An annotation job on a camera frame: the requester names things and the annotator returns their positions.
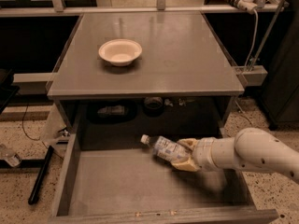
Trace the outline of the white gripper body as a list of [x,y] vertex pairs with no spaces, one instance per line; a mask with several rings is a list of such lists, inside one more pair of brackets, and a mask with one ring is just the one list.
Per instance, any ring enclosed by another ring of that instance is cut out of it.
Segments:
[[195,145],[192,157],[203,171],[234,169],[237,165],[235,140],[234,138],[202,138]]

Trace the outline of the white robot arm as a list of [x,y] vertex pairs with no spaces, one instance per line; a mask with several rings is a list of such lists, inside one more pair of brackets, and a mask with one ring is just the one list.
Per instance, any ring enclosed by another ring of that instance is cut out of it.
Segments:
[[180,171],[279,173],[299,183],[299,152],[270,133],[246,128],[229,138],[187,138],[178,141],[192,153],[186,161],[172,162]]

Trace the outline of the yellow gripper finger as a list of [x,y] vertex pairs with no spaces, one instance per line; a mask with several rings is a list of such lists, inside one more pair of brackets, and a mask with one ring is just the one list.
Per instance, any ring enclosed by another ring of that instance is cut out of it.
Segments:
[[176,169],[186,172],[196,172],[200,169],[200,167],[194,162],[192,158],[188,158],[186,161],[182,162],[172,162],[172,165]]
[[194,150],[198,144],[199,140],[195,138],[179,139],[178,144],[188,148],[189,150]]

